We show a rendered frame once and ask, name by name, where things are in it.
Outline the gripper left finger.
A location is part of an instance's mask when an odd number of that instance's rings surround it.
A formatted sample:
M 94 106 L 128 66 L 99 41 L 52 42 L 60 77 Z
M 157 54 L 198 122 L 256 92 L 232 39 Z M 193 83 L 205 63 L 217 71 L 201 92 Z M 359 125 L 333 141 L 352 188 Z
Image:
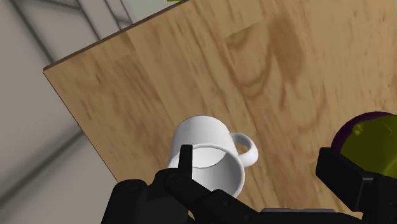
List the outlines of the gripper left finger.
M 152 184 L 115 185 L 101 224 L 255 224 L 258 212 L 223 190 L 192 179 L 193 146 L 182 145 L 176 168 L 158 171 Z

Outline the white mug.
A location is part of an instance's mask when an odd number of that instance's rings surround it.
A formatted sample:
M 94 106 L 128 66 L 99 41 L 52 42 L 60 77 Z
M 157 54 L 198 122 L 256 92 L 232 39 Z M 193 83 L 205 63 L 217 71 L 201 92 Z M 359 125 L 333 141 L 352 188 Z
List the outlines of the white mug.
M 243 189 L 246 167 L 258 160 L 253 140 L 230 132 L 217 118 L 198 115 L 181 122 L 174 132 L 169 168 L 179 163 L 180 147 L 193 146 L 192 179 L 209 190 L 220 189 L 237 197 Z

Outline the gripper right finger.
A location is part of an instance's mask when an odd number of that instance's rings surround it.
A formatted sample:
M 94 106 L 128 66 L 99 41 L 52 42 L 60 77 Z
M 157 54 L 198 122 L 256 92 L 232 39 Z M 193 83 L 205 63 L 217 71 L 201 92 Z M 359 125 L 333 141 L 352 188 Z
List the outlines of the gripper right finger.
M 364 224 L 397 224 L 397 179 L 363 170 L 331 148 L 321 148 L 316 176 Z

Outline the purple and green bowl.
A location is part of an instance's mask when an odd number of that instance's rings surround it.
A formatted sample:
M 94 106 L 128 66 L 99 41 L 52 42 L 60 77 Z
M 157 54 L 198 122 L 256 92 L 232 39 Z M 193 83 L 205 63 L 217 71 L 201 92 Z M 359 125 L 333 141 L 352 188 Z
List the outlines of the purple and green bowl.
M 331 147 L 366 171 L 397 179 L 397 115 L 358 115 L 339 129 Z

